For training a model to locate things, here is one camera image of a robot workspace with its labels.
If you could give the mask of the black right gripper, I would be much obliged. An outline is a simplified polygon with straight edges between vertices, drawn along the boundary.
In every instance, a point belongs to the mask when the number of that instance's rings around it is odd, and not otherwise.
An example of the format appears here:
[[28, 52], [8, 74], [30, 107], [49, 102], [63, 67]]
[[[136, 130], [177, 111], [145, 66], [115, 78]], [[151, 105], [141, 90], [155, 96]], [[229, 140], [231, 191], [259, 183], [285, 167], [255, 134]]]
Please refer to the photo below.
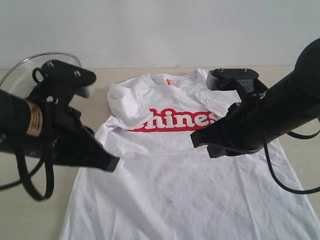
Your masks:
[[278, 104], [273, 99], [240, 105], [215, 123], [195, 130], [190, 135], [193, 147], [208, 145], [210, 158], [254, 154], [263, 147], [262, 132], [267, 143], [278, 137], [277, 113]]

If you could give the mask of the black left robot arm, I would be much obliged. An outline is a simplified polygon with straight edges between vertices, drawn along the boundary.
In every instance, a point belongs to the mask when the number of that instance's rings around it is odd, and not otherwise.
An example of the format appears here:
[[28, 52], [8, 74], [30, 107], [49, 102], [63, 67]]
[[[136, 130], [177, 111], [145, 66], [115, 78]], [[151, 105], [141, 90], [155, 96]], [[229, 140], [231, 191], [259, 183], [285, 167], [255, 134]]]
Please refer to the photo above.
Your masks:
[[34, 96], [23, 99], [1, 91], [0, 132], [6, 140], [0, 150], [12, 153], [13, 141], [23, 156], [40, 158], [49, 152], [56, 166], [114, 172], [119, 157], [104, 149], [80, 117], [80, 111], [61, 100], [53, 103]]

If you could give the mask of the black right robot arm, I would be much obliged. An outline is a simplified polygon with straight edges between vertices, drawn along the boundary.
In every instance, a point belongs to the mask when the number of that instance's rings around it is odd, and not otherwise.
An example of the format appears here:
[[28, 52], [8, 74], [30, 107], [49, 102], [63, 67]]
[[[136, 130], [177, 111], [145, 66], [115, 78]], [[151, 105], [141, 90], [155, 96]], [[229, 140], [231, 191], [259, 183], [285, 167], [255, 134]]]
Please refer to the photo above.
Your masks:
[[271, 87], [250, 68], [211, 70], [207, 87], [236, 91], [224, 117], [190, 138], [194, 147], [206, 146], [211, 158], [254, 154], [282, 135], [320, 115], [320, 42], [314, 40], [299, 55], [292, 72]]

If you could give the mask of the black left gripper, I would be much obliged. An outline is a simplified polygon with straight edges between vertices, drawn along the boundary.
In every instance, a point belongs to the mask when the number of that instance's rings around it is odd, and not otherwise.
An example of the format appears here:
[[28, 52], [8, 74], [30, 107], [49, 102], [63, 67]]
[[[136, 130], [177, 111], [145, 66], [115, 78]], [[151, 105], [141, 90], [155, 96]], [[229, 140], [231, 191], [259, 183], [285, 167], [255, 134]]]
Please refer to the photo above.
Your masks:
[[81, 123], [79, 111], [69, 107], [67, 113], [50, 110], [47, 116], [50, 127], [44, 126], [39, 137], [25, 137], [28, 157], [49, 153], [53, 165], [115, 171], [120, 158], [107, 152], [94, 131]]

